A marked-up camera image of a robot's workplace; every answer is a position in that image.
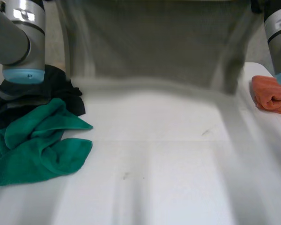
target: teal cloth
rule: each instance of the teal cloth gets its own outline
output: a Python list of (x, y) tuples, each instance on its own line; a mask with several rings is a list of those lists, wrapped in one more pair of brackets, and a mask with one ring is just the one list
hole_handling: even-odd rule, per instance
[(92, 142), (60, 140), (66, 129), (93, 127), (52, 99), (0, 130), (0, 186), (49, 180), (78, 171)]

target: white table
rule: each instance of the white table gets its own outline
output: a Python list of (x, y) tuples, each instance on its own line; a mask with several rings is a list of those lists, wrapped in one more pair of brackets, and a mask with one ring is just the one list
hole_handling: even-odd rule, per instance
[(281, 115), (259, 111), (246, 63), (236, 98), (146, 81), (73, 81), (94, 126), (83, 168), (0, 187), (0, 225), (281, 225)]

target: gray cloth backdrop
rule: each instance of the gray cloth backdrop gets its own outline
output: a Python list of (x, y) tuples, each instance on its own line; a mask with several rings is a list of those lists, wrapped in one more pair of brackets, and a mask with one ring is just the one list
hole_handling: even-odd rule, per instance
[(150, 77), (234, 93), (262, 23), (249, 0), (60, 0), (70, 77)]

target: red cloth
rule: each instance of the red cloth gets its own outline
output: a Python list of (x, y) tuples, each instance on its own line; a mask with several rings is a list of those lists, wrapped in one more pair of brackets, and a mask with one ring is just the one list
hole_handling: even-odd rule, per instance
[(276, 78), (254, 76), (252, 88), (255, 94), (255, 103), (259, 109), (281, 114), (281, 85)]

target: towel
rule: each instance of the towel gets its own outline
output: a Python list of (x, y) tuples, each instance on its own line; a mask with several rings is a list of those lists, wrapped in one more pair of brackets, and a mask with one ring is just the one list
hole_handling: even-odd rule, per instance
[(278, 84), (276, 78), (254, 76), (252, 89), (259, 109), (281, 114), (281, 85)]
[(91, 147), (89, 140), (60, 140), (66, 129), (92, 126), (54, 98), (0, 130), (0, 186), (49, 180), (78, 171)]

